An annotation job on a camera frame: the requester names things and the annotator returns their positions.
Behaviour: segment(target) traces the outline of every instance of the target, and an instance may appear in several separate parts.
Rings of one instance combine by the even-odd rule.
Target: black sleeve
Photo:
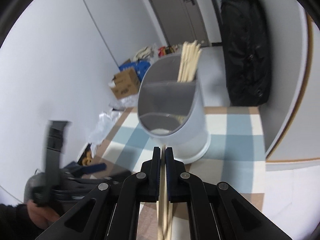
[[[0,204],[0,220],[1,227],[15,236],[10,239],[33,240],[43,232],[31,221],[24,204],[16,207]]]

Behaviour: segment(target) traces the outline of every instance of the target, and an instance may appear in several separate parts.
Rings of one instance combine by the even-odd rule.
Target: wooden stick
[[[157,218],[159,217],[159,201],[156,203],[156,208],[157,208]]]
[[[184,66],[184,71],[183,71],[183,75],[182,75],[182,82],[186,82],[187,78],[188,78],[188,73],[189,73],[189,68],[190,68],[190,61],[193,57],[194,51],[196,48],[196,44],[193,43],[189,43],[188,44],[188,49],[187,49],[187,55],[186,55],[186,65]]]
[[[190,51],[190,45],[187,43],[185,47],[185,51],[183,53],[183,69],[182,69],[182,75],[181,75],[181,82],[184,82],[186,71],[188,67],[188,59],[189,59],[189,51]]]
[[[167,179],[164,180],[164,184],[165,184],[165,187],[164,187],[164,192],[163,192],[163,195],[164,195],[164,208],[163,208],[163,239],[164,240],[167,240],[167,232],[168,232],[168,192],[167,192]]]
[[[199,57],[200,54],[202,52],[202,49],[199,49],[193,59],[192,64],[190,64],[190,68],[189,68],[189,73],[188,73],[188,78],[187,78],[187,82],[191,82],[194,80],[195,78],[195,74],[196,74],[196,70],[197,70],[197,66],[198,66],[198,61],[199,61]]]
[[[164,208],[165,208],[165,202],[167,201],[164,197],[165,192],[165,154],[164,150],[165,146],[162,147],[162,153],[161,153],[161,161],[160,161],[160,189],[159,189],[159,211],[158,211],[158,240],[165,240],[164,238],[164,231],[163,231],[163,225],[164,220],[167,221],[167,217],[164,217]]]
[[[185,43],[183,43],[183,46],[182,46],[181,59],[180,59],[180,67],[179,67],[179,73],[178,73],[178,82],[181,81],[182,70],[183,70],[183,66],[184,66],[184,64],[183,64],[183,60],[184,60],[184,58],[183,58],[183,53],[184,53],[184,51],[185,51],[185,48],[186,48],[187,44],[188,44],[188,43],[185,42]]]
[[[167,226],[167,234],[166,234],[166,240],[171,240],[172,236],[172,206],[173,204],[168,202],[168,226]]]

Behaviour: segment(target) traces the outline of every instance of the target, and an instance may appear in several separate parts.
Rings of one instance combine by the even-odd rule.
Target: baseboard
[[[266,171],[285,171],[302,169],[320,165],[320,160],[303,161],[303,162],[288,162],[288,163],[266,163]]]

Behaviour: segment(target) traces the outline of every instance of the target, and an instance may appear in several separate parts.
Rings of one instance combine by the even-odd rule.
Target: gray object
[[[183,172],[180,174],[180,177],[183,179],[189,179],[190,178],[190,174],[187,172]]]
[[[229,188],[228,184],[225,182],[219,183],[219,189],[227,190]]]
[[[137,178],[138,179],[144,179],[145,177],[146,177],[146,174],[144,172],[137,173]]]
[[[150,0],[150,3],[170,45],[198,40],[202,46],[209,46],[196,0]]]
[[[138,99],[143,129],[159,146],[172,147],[185,164],[201,158],[211,135],[206,129],[198,79],[178,83],[180,54],[162,57],[147,71]]]
[[[29,199],[32,199],[32,188],[44,184],[44,173],[39,173],[28,179],[23,195],[23,203],[27,203]]]
[[[101,183],[98,186],[99,190],[106,190],[109,187],[109,185],[107,183]]]

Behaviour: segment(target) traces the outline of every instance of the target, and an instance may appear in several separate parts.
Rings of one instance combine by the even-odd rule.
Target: blue box
[[[119,70],[123,71],[123,70],[125,70],[127,68],[131,68],[131,67],[134,68],[140,82],[142,82],[144,75],[146,74],[148,68],[150,67],[150,63],[147,61],[143,61],[143,60],[139,61],[138,63],[135,63],[135,62],[126,63],[126,64],[119,66]]]

